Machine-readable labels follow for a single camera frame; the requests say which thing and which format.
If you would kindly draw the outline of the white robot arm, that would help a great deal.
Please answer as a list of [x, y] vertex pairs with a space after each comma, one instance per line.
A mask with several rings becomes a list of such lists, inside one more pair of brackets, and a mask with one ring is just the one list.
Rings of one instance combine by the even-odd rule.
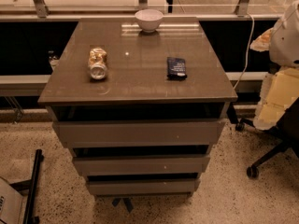
[[275, 126], [299, 97], [299, 0], [294, 1], [275, 25], [258, 36], [249, 46], [269, 51], [278, 71], [263, 79], [253, 125], [260, 130]]

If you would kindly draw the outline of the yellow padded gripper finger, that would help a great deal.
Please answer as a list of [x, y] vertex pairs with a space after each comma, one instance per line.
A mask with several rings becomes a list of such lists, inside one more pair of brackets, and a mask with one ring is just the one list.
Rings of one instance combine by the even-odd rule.
[[253, 125], [260, 130], [269, 130], [298, 97], [298, 69], [285, 68], [275, 74], [267, 74], [262, 83]]
[[250, 44], [249, 48], [259, 52], [268, 51], [270, 47], [272, 31], [273, 29], [269, 28], [263, 32]]

